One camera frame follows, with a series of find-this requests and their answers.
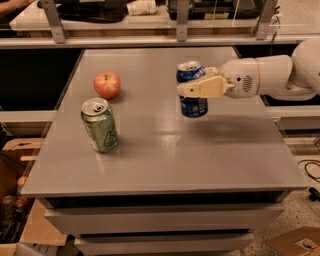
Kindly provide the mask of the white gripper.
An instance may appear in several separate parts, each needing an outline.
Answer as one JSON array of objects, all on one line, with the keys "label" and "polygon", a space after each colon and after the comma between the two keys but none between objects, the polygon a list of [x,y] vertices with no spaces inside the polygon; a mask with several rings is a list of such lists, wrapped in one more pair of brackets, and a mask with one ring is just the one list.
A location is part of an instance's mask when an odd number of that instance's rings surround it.
[{"label": "white gripper", "polygon": [[219,71],[216,67],[206,67],[205,72],[214,76],[180,83],[178,94],[184,98],[219,98],[225,94],[235,99],[257,94],[258,64],[253,58],[228,61]]}]

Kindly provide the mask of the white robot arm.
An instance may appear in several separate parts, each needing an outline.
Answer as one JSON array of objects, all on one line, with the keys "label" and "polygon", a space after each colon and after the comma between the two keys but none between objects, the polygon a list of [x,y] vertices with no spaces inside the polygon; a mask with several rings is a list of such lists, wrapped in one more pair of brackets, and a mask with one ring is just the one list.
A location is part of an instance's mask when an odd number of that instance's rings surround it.
[{"label": "white robot arm", "polygon": [[291,56],[234,59],[208,67],[199,79],[179,83],[188,98],[249,98],[268,95],[279,100],[308,100],[320,94],[320,40],[301,42]]}]

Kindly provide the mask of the person hand at shelf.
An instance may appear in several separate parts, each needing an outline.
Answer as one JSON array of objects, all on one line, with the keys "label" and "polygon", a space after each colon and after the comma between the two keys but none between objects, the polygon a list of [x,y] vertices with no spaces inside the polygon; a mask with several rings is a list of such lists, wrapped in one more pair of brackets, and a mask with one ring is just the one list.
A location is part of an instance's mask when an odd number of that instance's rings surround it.
[{"label": "person hand at shelf", "polygon": [[31,4],[34,0],[5,0],[0,2],[0,17],[14,11],[21,10]]}]

